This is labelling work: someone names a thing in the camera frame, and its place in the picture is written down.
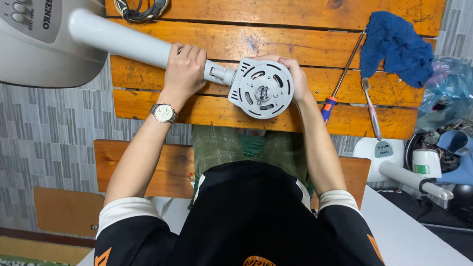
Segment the screwdriver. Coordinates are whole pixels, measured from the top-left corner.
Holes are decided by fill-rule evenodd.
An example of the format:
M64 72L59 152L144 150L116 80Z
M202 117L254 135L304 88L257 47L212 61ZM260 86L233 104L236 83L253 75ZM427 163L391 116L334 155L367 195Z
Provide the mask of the screwdriver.
M348 59L348 63L345 66L345 69L343 70L342 76L338 80L338 84L335 87L335 90L333 91L332 96L327 97L327 99L325 100L324 107L321 110L325 125L327 125L328 123L328 119L330 118L330 113L332 112L333 106L337 103L337 98L335 97L335 95L337 95L337 91L340 88L340 84L342 83L343 78L345 77L345 74L347 73L347 70L351 64L351 61L355 57L356 51L358 50L359 44L361 43L361 40L363 39L363 36L365 35L365 33L366 33L366 28L364 28L363 31L361 32L361 35L359 36L359 39L356 43L355 49L353 49L353 52L351 52L350 59Z

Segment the green checkered shorts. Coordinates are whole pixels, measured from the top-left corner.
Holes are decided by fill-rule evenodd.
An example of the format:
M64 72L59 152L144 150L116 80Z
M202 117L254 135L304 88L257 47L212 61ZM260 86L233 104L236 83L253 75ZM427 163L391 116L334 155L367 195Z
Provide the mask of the green checkered shorts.
M196 187L198 178L206 170L220 164L242 160L259 161L279 167L297 177L307 187L307 164L304 138L301 133L267 131L261 152L248 157L245 156L234 128L192 125L192 145Z

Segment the power cord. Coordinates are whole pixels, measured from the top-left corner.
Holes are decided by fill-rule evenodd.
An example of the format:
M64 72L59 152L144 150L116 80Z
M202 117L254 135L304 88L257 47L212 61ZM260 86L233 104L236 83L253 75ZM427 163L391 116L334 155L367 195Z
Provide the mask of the power cord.
M155 0L154 4L146 11L139 12L143 0L140 0L136 10L130 9L126 0L114 0L118 12L128 22L145 23L155 20L161 16L166 9L169 0Z

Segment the person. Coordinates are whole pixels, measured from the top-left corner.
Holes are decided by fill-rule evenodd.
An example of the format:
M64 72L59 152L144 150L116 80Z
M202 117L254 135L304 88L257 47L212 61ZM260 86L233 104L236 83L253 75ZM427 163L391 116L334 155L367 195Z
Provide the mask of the person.
M143 197L171 122L205 85L206 57L196 46L172 45L157 105L110 180L95 265L383 265L373 234L347 192L304 72L295 59L274 54L253 59L289 69L303 139L268 132L261 153L246 157L234 128L194 125L198 189L180 235L170 232ZM309 207L307 177L319 198L317 216Z

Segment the watch face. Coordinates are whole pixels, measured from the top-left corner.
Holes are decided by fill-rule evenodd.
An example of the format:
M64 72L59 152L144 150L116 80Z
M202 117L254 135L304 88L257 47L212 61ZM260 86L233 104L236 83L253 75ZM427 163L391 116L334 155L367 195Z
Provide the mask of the watch face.
M173 110L169 105L159 105L154 111L154 116L160 122L170 121L173 117Z

